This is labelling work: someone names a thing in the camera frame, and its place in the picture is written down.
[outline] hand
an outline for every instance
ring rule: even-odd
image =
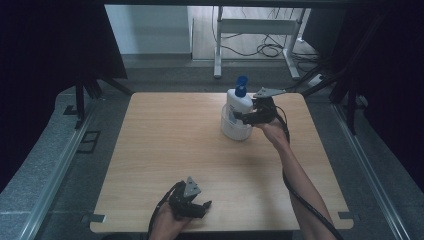
[[[190,223],[191,218],[176,219],[171,206],[165,202],[159,209],[149,240],[173,240]]]
[[[262,129],[266,138],[277,148],[281,145],[289,145],[286,134],[284,133],[283,127],[277,118],[270,123],[261,123],[254,125],[257,128]]]

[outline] black curtain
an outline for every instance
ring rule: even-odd
[[[0,6],[0,188],[76,81],[127,78],[103,5],[7,1]]]
[[[424,21],[419,1],[396,1],[361,59],[365,115],[424,190]]]

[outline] floor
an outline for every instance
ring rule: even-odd
[[[240,11],[250,16],[246,8]],[[201,36],[196,32],[202,29],[209,31],[210,23],[194,29],[194,45],[209,41],[208,48],[213,49],[211,38],[196,39]],[[228,42],[228,46],[236,48],[240,45],[239,41]],[[299,51],[313,51],[308,45],[303,45],[306,47],[302,49],[302,44],[296,44]],[[251,48],[247,45],[244,44],[245,47],[239,50],[254,50],[257,42],[250,44]],[[118,81],[133,91],[146,92],[224,92],[233,86],[235,78],[241,74],[249,76],[250,91],[262,86],[285,88],[295,84],[282,59],[264,60],[261,56],[262,59],[258,57],[243,61],[240,56],[231,55],[230,52],[223,64],[223,77],[219,80],[213,77],[210,53],[202,55],[203,50],[199,52],[194,49],[195,60],[124,59],[129,79]],[[314,63],[308,62],[302,66],[307,70]],[[0,195],[0,239],[142,239],[143,236],[140,237],[138,233],[94,234],[89,229],[90,217],[130,101],[130,96],[102,81],[99,83],[103,96],[100,99],[86,96],[88,117],[84,131],[74,130],[76,116],[63,114],[67,106],[75,105],[74,89],[58,95],[56,111],[48,127],[15,178]],[[307,87],[304,84],[298,90]],[[341,231],[343,237],[424,239],[423,193],[369,126],[362,110],[357,111],[355,119],[358,134],[352,137],[345,131],[343,104],[335,106],[329,102],[331,89],[330,86],[309,96],[306,102],[351,210],[351,215],[347,217],[355,221],[352,229]],[[373,170],[371,175],[376,179],[369,178],[369,169]],[[401,229],[401,232],[409,236],[399,237],[395,227],[405,227],[405,231]],[[192,237],[182,235],[181,239]],[[249,233],[243,239],[281,237],[281,233]],[[218,238],[224,239],[216,235],[211,239]],[[300,232],[295,231],[292,239],[302,239]]]
[[[216,46],[216,20],[218,7],[191,7],[194,18],[193,36],[202,36],[193,38],[193,59],[206,60],[214,58],[214,49]],[[223,19],[276,19],[276,20],[296,20],[300,15],[301,9],[293,8],[251,8],[251,7],[225,7],[223,9]],[[302,26],[298,37],[301,38],[303,29],[307,22],[310,9],[307,9],[302,19]],[[290,36],[265,34],[222,34],[223,59],[283,59],[282,54],[277,54],[281,49],[264,48],[264,54],[254,54],[258,51],[257,47],[265,44],[278,43],[281,46],[288,45]],[[298,41],[294,52],[315,53],[314,49],[306,42]]]

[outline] human arm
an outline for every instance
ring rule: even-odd
[[[321,195],[297,161],[278,120],[274,120],[270,124],[257,124],[255,126],[262,129],[267,139],[277,150],[283,166],[284,175],[292,188],[332,224],[330,214]],[[336,239],[327,227],[292,193],[290,193],[290,200],[296,219],[306,240]]]

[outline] gray floor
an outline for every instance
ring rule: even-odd
[[[223,62],[223,76],[213,78],[213,62],[191,59],[137,59],[126,58],[128,80],[118,80],[138,92],[225,92],[232,88],[239,75],[250,79],[249,91],[260,87],[286,88],[291,80],[283,61],[231,61]],[[100,82],[101,99],[86,97],[92,120],[87,131],[98,134],[97,145],[81,143],[73,155],[66,175],[61,181],[45,218],[41,218],[33,236],[35,239],[103,239],[108,234],[94,234],[87,217],[93,213],[120,126],[130,97]],[[331,86],[309,96],[306,101],[323,142],[355,225],[343,230],[345,239],[397,239],[388,219],[377,201],[373,188],[349,145],[338,116],[328,101]],[[23,227],[37,207],[37,199],[57,167],[64,149],[75,134],[75,116],[63,115],[68,105],[75,105],[74,90],[59,94],[56,110],[49,125],[40,137],[24,165],[0,195],[0,239],[18,239]],[[399,161],[369,126],[362,110],[356,114],[357,139],[381,181],[388,198],[402,219],[409,239],[424,239],[424,196]],[[249,234],[243,239],[280,239],[279,233]],[[109,239],[139,239],[128,233]],[[301,239],[296,231],[293,239]]]

